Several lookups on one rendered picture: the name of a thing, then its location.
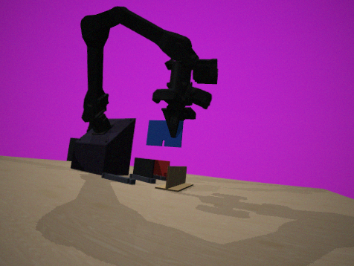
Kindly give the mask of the red board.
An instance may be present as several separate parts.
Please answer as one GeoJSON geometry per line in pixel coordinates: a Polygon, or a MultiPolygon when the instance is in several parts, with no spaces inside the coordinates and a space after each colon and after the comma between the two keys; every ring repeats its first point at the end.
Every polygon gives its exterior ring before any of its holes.
{"type": "Polygon", "coordinates": [[[154,175],[166,176],[167,179],[167,167],[170,166],[170,161],[155,160],[154,175]]]}

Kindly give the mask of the blue notched board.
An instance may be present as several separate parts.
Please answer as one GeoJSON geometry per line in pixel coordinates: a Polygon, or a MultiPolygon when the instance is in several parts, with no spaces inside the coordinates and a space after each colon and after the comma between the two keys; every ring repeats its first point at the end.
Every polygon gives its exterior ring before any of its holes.
{"type": "Polygon", "coordinates": [[[183,124],[180,120],[176,137],[171,137],[166,120],[149,120],[146,145],[162,146],[164,140],[164,146],[181,148],[183,124]]]}

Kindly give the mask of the tan slotted board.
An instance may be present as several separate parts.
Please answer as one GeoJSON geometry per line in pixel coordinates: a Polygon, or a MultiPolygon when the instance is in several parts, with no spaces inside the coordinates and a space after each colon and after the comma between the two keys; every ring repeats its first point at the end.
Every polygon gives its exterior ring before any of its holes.
{"type": "Polygon", "coordinates": [[[166,184],[155,186],[155,189],[180,192],[183,189],[193,186],[193,184],[185,183],[186,174],[186,166],[168,166],[166,184]]]}

